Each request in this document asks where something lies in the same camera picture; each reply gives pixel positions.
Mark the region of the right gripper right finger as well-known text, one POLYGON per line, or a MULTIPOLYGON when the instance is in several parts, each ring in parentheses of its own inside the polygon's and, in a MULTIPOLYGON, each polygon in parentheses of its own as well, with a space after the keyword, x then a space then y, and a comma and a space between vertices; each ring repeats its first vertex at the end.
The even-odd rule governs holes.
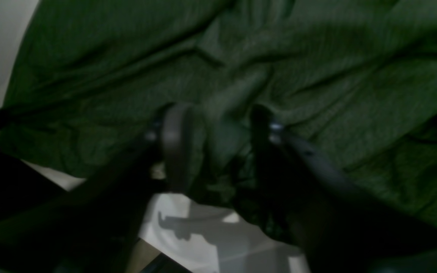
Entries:
POLYGON ((264 106, 250 113, 258 191, 312 273, 437 273, 437 228, 356 186, 264 106))

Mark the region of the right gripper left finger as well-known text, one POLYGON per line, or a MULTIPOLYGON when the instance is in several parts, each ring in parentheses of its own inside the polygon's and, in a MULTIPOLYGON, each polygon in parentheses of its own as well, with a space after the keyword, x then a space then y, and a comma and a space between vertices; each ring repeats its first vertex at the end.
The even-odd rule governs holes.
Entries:
POLYGON ((193 108, 168 104, 76 188, 0 221, 4 273, 123 273, 153 195, 189 188, 193 108))

